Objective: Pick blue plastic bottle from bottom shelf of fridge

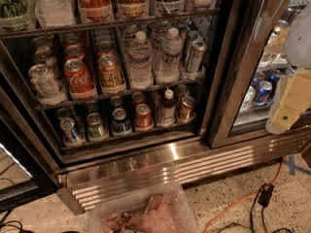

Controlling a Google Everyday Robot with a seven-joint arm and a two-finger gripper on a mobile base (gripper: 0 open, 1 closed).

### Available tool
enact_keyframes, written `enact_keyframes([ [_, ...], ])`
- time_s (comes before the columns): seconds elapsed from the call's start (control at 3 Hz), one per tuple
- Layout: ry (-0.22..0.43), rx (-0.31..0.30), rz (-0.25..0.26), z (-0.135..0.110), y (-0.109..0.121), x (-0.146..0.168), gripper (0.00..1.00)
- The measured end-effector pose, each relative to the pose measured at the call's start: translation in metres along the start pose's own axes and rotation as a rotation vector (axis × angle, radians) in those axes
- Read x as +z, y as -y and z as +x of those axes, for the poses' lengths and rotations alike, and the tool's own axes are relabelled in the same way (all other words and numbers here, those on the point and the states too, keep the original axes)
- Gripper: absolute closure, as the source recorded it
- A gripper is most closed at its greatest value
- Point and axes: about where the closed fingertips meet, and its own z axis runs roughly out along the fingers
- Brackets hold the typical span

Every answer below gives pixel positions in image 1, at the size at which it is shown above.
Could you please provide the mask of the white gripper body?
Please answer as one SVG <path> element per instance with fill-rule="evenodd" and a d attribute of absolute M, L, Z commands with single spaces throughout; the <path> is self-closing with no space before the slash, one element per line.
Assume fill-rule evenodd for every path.
<path fill-rule="evenodd" d="M 298 69 L 291 76 L 282 75 L 277 84 L 265 129 L 272 134 L 282 134 L 310 107 L 311 71 Z"/>

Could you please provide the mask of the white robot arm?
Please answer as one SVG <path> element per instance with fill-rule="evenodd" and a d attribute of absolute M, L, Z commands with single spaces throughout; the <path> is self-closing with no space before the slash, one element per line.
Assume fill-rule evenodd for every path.
<path fill-rule="evenodd" d="M 297 70 L 289 77 L 282 76 L 277 84 L 265 125 L 272 134 L 289 130 L 311 107 L 311 4 L 292 22 L 285 53 L 288 62 Z"/>

